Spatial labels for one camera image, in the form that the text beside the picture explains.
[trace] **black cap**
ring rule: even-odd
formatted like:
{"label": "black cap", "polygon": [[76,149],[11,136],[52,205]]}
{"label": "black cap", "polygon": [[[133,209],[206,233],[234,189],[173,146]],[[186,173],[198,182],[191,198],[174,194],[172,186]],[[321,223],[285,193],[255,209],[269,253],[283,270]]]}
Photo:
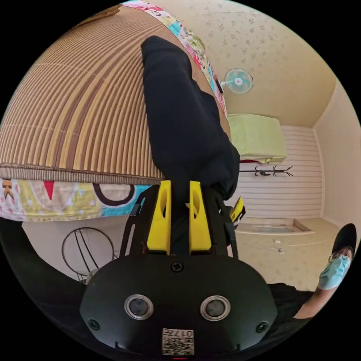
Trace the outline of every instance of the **black cap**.
{"label": "black cap", "polygon": [[343,247],[351,247],[352,255],[355,255],[356,248],[356,240],[357,240],[357,232],[356,227],[353,223],[346,224],[343,226],[335,239],[334,246],[332,248],[332,253],[338,252]]}

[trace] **label sticker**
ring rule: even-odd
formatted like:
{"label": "label sticker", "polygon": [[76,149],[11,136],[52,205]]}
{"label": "label sticker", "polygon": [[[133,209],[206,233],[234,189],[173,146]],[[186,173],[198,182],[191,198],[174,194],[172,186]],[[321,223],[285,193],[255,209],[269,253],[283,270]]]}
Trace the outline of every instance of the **label sticker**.
{"label": "label sticker", "polygon": [[193,330],[164,328],[162,334],[163,355],[194,355]]}

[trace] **red mark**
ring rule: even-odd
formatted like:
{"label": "red mark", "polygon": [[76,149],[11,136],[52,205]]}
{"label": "red mark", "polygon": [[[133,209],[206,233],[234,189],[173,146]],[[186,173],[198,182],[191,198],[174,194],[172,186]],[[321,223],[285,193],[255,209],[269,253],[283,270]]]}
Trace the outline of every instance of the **red mark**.
{"label": "red mark", "polygon": [[48,193],[49,199],[53,199],[53,189],[54,189],[54,182],[44,181],[44,187],[46,192]]}

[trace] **colorful quilt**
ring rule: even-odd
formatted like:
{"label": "colorful quilt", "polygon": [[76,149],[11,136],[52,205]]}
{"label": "colorful quilt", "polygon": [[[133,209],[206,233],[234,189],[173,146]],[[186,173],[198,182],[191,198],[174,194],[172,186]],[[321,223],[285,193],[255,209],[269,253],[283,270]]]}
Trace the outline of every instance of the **colorful quilt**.
{"label": "colorful quilt", "polygon": [[215,82],[212,65],[205,55],[205,48],[200,38],[198,38],[192,31],[187,30],[175,17],[164,11],[162,8],[152,5],[147,1],[131,0],[124,2],[123,5],[142,10],[168,27],[168,29],[178,38],[207,78],[209,85],[211,86],[212,91],[222,108],[223,114],[227,116],[224,96],[219,91]]}
{"label": "colorful quilt", "polygon": [[150,185],[43,182],[0,178],[0,217],[74,221],[127,215]]}

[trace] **striped mat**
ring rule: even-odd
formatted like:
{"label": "striped mat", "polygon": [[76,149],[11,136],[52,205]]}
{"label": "striped mat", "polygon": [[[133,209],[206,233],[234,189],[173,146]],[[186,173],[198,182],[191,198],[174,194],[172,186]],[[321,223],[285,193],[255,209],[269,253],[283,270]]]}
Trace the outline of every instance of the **striped mat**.
{"label": "striped mat", "polygon": [[[184,50],[157,19],[126,6],[114,16],[72,29],[50,46],[25,75],[4,115],[0,177],[159,183],[162,174],[150,151],[140,48],[151,35]],[[214,96],[187,55],[193,79]]]}

